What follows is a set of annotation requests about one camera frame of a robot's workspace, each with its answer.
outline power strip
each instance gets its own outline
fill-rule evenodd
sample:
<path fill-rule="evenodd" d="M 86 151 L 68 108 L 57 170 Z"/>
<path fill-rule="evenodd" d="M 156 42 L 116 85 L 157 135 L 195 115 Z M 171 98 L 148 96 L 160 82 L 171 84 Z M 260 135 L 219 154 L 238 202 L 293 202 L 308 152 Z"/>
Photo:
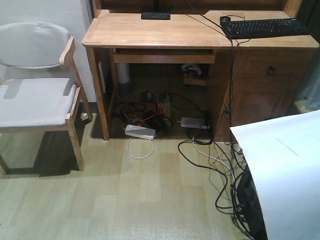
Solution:
<path fill-rule="evenodd" d="M 156 130 L 152 128 L 146 128 L 143 126 L 135 126 L 128 124 L 124 130 L 124 134 L 140 139 L 153 140 L 156 137 Z"/>
<path fill-rule="evenodd" d="M 208 128 L 210 128 L 210 126 L 206 126 L 204 119 L 193 118 L 193 117 L 182 117 L 181 118 L 181 127 L 182 128 L 191 128 L 191 129 L 208 129 Z"/>

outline monitor stand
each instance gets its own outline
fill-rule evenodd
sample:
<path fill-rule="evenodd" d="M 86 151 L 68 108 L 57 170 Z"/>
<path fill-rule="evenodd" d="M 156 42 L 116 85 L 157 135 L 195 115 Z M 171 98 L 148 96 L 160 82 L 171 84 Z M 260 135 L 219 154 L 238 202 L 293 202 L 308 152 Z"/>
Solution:
<path fill-rule="evenodd" d="M 141 12 L 141 19 L 170 20 L 170 8 L 159 7 L 159 0 L 153 0 L 153 7 L 144 7 Z"/>

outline wooden chair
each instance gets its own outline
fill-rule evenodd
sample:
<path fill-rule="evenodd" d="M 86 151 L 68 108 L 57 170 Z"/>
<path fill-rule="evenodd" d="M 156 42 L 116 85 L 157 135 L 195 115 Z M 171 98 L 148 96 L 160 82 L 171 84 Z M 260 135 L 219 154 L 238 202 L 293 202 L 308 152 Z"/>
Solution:
<path fill-rule="evenodd" d="M 58 25 L 18 22 L 0 26 L 0 64 L 30 70 L 70 69 L 73 78 L 43 77 L 0 82 L 0 133 L 68 131 L 78 169 L 84 160 L 75 130 L 82 100 L 88 119 L 93 116 L 74 61 L 75 39 Z M 0 155 L 0 172 L 9 168 Z"/>

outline chair leg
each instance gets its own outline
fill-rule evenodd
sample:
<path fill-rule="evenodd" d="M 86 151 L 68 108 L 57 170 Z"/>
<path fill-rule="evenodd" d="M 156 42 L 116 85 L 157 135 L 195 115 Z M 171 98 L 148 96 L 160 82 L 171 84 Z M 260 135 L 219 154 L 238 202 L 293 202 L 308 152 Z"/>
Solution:
<path fill-rule="evenodd" d="M 82 157 L 81 147 L 79 144 L 75 125 L 70 119 L 66 119 L 66 124 L 68 126 L 68 132 L 71 139 L 71 143 L 72 143 L 72 147 L 75 154 L 76 162 L 78 164 L 79 171 L 83 171 L 85 169 L 85 163 Z"/>
<path fill-rule="evenodd" d="M 6 164 L 5 160 L 3 159 L 3 157 L 0 154 L 0 173 L 2 173 L 3 175 L 7 174 L 9 170 L 8 165 Z"/>
<path fill-rule="evenodd" d="M 92 121 L 93 120 L 93 116 L 92 116 L 91 107 L 89 105 L 88 98 L 87 98 L 86 92 L 85 92 L 83 87 L 81 87 L 81 99 L 82 99 L 84 108 L 86 110 L 86 113 L 88 114 L 88 119 L 90 121 Z"/>

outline keyboard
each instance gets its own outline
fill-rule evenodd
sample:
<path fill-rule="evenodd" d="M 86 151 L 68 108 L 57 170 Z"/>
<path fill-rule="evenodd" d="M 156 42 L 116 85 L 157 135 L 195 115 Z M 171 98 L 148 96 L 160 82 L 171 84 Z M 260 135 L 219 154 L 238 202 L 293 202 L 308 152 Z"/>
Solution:
<path fill-rule="evenodd" d="M 221 16 L 220 25 L 229 39 L 259 39 L 309 34 L 307 28 L 296 18 L 231 21 L 230 17 Z"/>

